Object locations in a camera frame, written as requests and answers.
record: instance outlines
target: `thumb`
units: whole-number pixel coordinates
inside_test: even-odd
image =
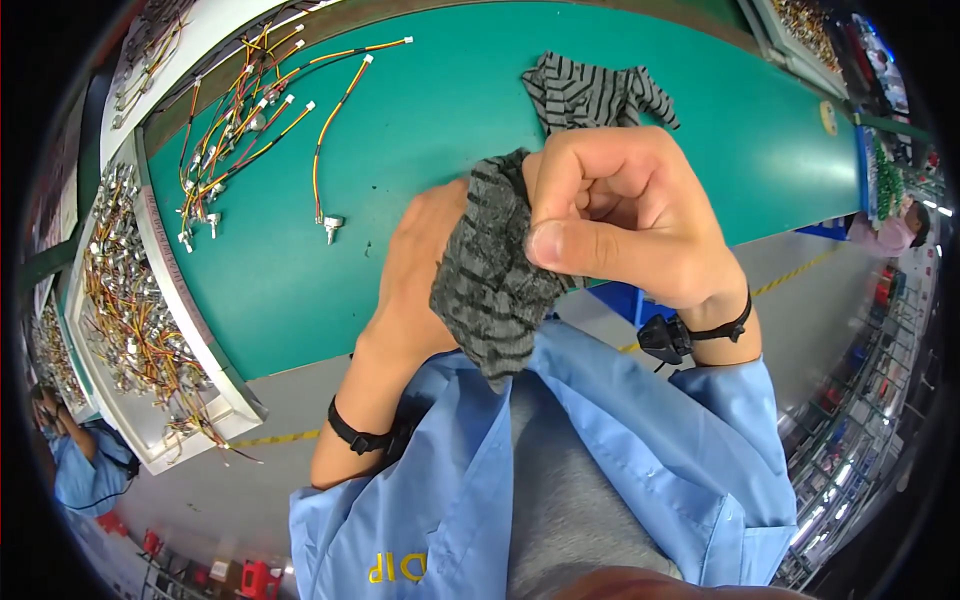
[[[666,246],[671,245],[668,238],[651,231],[569,219],[535,226],[527,236],[526,253],[530,262],[549,271],[643,287],[642,265],[670,261]]]

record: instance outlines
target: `black wrist strap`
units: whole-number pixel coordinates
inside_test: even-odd
[[[754,303],[748,287],[747,305],[739,317],[727,324],[722,324],[710,331],[690,331],[678,315],[673,315],[669,319],[665,319],[663,315],[654,315],[636,333],[636,340],[647,354],[664,363],[679,365],[684,361],[684,356],[693,352],[693,342],[729,338],[736,343],[744,332],[744,324],[750,317],[753,307]]]
[[[337,397],[334,395],[330,400],[330,408],[326,411],[326,418],[330,421],[330,427],[341,440],[350,444],[350,449],[358,455],[364,452],[373,452],[374,450],[387,450],[390,452],[391,446],[396,439],[396,432],[391,430],[383,435],[374,435],[373,433],[361,433],[347,425],[337,412]]]

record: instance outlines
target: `green workbench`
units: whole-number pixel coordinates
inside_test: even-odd
[[[191,254],[175,241],[183,131],[150,160],[183,279],[244,379],[352,351],[376,306],[388,240],[410,199],[480,158],[542,145],[519,76],[547,49],[610,68],[649,68],[675,100],[682,126],[674,135],[730,245],[859,208],[846,119],[838,118],[837,135],[827,134],[820,98],[791,76],[714,37],[636,13],[540,2],[417,12],[308,47],[287,68],[404,36],[416,42],[376,53],[324,140],[324,210],[346,218],[332,246],[314,223],[311,164],[320,127],[361,57],[289,87],[297,100],[283,115],[287,122],[309,100],[317,109],[229,181],[214,205],[223,216],[217,239],[197,228]],[[195,121],[191,147],[211,111]]]

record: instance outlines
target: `striped rag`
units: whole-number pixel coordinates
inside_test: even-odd
[[[545,52],[522,80],[547,135],[637,126],[641,110],[665,126],[680,126],[673,100],[646,67],[612,71]],[[521,167],[528,154],[521,148],[473,167],[467,210],[450,234],[430,291],[430,309],[497,393],[526,367],[534,333],[557,298],[587,284],[527,260],[530,205]]]
[[[584,277],[534,266],[523,251],[530,205],[524,149],[485,158],[470,172],[467,210],[446,243],[430,309],[498,394],[523,370],[534,332],[554,301]]]
[[[652,112],[671,129],[680,126],[673,99],[650,79],[645,66],[613,71],[547,51],[521,79],[547,135],[588,127],[635,127],[641,111]]]

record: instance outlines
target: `gray floor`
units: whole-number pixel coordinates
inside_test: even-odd
[[[836,242],[783,233],[734,249],[753,289],[759,289],[834,249]],[[755,300],[763,329],[764,358],[785,415],[817,390],[849,345],[869,308],[883,263],[850,244]],[[566,321],[617,347],[636,340],[631,325],[587,292],[564,297],[557,311]],[[655,367],[642,352],[637,360]],[[263,425],[238,439],[265,438],[316,429],[347,369],[346,356],[258,379],[251,387],[269,409]],[[670,374],[663,369],[661,374]],[[259,559],[286,566],[288,496],[307,484],[311,441],[263,445],[249,453],[264,465],[215,451],[154,477],[141,475],[117,508],[131,536],[147,528],[168,546],[203,564],[213,557]],[[294,589],[295,574],[283,588]]]

